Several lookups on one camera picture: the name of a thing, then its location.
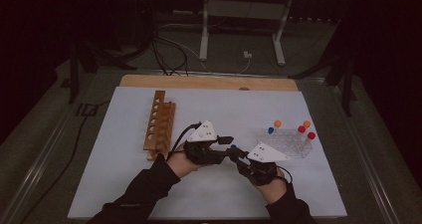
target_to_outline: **wooden test tube rack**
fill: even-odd
[[[148,160],[155,160],[157,153],[167,157],[170,150],[176,103],[165,103],[164,96],[165,91],[155,91],[143,145],[148,150]]]

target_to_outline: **person's left hand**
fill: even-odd
[[[183,151],[183,144],[180,144],[176,151],[167,160],[167,164],[173,170],[173,172],[182,178],[189,174],[191,171],[197,171],[198,168],[203,167],[202,165],[191,162]]]

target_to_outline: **person's arm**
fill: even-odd
[[[284,177],[283,171],[277,170],[278,175]],[[292,183],[275,178],[271,183],[256,186],[267,201],[266,206],[273,223],[315,224],[310,208],[295,195]]]
[[[124,194],[107,203],[89,224],[144,223],[155,203],[166,197],[171,186],[191,171],[198,169],[183,152],[175,152],[166,162],[157,155],[151,168],[144,169],[130,182]]]

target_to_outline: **gray floor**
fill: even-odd
[[[284,77],[315,65],[329,41],[334,25],[327,23],[289,22],[282,40],[287,57],[284,67],[276,65],[269,31],[262,34],[212,34],[209,57],[201,65],[194,53],[199,52],[198,26],[166,25],[159,35],[188,49],[189,75]],[[168,46],[158,45],[170,67],[182,62],[182,55]],[[249,68],[243,51],[252,53]],[[132,73],[159,74],[153,53],[146,52],[129,63],[138,67]],[[422,194],[399,155],[382,119],[364,90],[354,78],[356,101],[351,103],[352,117],[345,117],[338,107],[337,88],[321,83],[327,70],[298,81],[313,120],[318,127],[324,151],[343,198],[348,216],[319,219],[319,223],[421,223]],[[68,105],[70,91],[60,87],[69,77],[69,63],[58,68],[58,81],[22,120],[0,146],[0,213],[23,217],[47,190],[71,157],[83,117],[75,116],[80,103],[99,104],[109,101],[121,76],[127,72],[102,65],[95,75],[81,73],[81,93],[73,106]],[[66,218],[91,148],[101,128],[106,106],[85,123],[75,159],[62,179],[34,209],[26,223],[84,223]],[[46,165],[31,165],[45,146],[53,146]],[[38,171],[22,193],[21,183],[27,171]],[[10,212],[11,205],[18,211]]]

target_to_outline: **person's right hand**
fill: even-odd
[[[277,168],[277,175],[284,177],[280,168]],[[272,182],[267,185],[255,186],[263,195],[268,204],[273,204],[285,195],[288,190],[286,182],[280,178],[274,178]]]

